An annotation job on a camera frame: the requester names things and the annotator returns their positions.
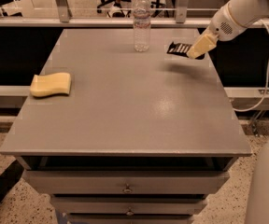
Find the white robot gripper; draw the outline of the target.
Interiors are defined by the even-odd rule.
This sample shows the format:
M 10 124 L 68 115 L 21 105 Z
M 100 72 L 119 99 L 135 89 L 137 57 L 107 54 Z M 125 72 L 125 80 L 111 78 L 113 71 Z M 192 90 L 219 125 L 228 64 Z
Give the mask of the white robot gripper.
M 213 16 L 208 28 L 200 34 L 188 50 L 189 58 L 196 59 L 214 49 L 218 40 L 230 41 L 246 31 L 246 27 L 234 20 L 227 5 L 221 7 Z

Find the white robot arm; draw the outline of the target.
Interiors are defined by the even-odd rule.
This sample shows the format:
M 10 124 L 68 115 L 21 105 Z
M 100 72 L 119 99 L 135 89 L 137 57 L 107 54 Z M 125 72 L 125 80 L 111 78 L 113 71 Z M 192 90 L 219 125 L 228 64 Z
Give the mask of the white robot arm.
M 188 57 L 196 59 L 214 49 L 219 41 L 233 40 L 262 18 L 269 18 L 269 0 L 230 0 L 195 40 Z

